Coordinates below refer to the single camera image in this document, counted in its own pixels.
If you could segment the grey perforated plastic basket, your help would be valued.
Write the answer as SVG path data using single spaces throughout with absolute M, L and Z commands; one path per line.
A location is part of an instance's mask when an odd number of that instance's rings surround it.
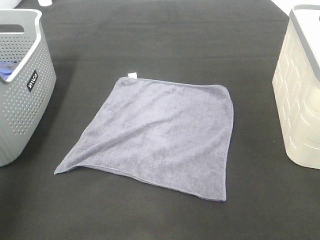
M 0 77 L 0 165 L 16 160 L 37 128 L 52 96 L 56 73 L 36 9 L 2 9 L 0 62 L 19 64 Z

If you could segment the blue towel in basket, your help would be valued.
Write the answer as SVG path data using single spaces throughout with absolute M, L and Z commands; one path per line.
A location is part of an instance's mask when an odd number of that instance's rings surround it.
M 0 62 L 0 76 L 6 80 L 19 65 L 17 61 L 1 61 Z

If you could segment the white cylinder at top edge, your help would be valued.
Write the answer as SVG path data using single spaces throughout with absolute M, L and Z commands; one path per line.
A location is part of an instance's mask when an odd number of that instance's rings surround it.
M 53 0 L 38 0 L 38 4 L 41 7 L 49 7 L 53 4 Z

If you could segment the grey-blue microfibre towel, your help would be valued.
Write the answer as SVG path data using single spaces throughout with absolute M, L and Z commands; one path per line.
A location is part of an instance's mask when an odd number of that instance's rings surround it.
M 86 167 L 224 202 L 233 124 L 222 85 L 122 77 L 54 173 Z

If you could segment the white plastic basket grey rim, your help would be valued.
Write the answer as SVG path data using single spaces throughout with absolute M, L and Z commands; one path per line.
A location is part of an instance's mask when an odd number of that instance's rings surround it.
M 320 7 L 292 7 L 272 79 L 287 156 L 320 167 Z

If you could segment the white object top left corner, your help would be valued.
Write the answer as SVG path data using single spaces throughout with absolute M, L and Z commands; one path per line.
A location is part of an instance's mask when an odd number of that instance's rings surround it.
M 0 9 L 14 9 L 22 0 L 0 0 Z

